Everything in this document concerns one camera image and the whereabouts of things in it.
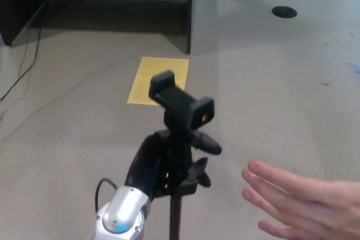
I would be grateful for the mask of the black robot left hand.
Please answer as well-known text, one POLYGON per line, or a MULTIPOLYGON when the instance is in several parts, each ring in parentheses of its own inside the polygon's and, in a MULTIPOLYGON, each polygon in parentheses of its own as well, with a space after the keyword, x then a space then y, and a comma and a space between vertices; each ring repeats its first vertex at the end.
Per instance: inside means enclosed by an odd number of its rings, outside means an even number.
POLYGON ((208 158, 192 159, 192 148, 220 155, 218 142, 201 131, 175 133, 155 132, 142 142, 133 159, 125 185, 136 188, 154 200, 166 196, 188 196, 197 186, 211 186, 205 168, 208 158))

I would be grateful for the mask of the bare person hand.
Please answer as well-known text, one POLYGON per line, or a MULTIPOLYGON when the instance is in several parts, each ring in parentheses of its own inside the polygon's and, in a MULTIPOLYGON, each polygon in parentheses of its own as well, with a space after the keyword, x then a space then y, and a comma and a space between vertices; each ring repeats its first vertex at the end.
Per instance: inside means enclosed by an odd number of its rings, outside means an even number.
POLYGON ((359 183, 300 176, 261 161, 242 171, 242 197, 277 220, 258 228, 282 239, 359 239, 359 183))

